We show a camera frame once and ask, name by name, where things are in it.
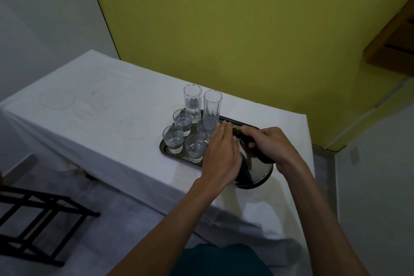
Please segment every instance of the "person's left hand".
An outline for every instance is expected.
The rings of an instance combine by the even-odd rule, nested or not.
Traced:
[[[203,158],[200,180],[220,193],[237,177],[240,166],[241,154],[231,122],[218,123]]]

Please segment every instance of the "circular mark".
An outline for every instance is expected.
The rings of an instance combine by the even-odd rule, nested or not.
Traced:
[[[106,78],[106,71],[99,66],[90,66],[83,69],[80,76],[88,82],[99,82]]]
[[[63,89],[50,89],[40,94],[40,102],[50,109],[62,110],[72,105],[76,100],[75,95]]]
[[[122,120],[116,130],[124,138],[141,140],[147,135],[148,125],[140,117],[131,117]]]

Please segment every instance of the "teal shirt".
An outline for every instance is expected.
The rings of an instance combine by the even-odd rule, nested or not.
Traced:
[[[201,244],[184,249],[170,276],[273,276],[252,248],[235,244],[224,248]]]

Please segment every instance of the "person's right arm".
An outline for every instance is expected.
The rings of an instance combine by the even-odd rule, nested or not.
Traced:
[[[307,163],[280,128],[262,130],[243,126],[264,154],[276,162],[286,178],[301,220],[315,276],[369,276],[345,236],[334,212],[323,198]]]

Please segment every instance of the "hand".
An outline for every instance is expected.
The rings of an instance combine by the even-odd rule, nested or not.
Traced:
[[[241,132],[255,139],[256,143],[249,143],[249,148],[257,146],[262,153],[276,162],[281,173],[289,165],[306,164],[281,128],[257,130],[254,127],[242,126]]]
[[[220,194],[237,177],[241,166],[241,154],[231,122],[217,123],[203,160],[200,180]]]

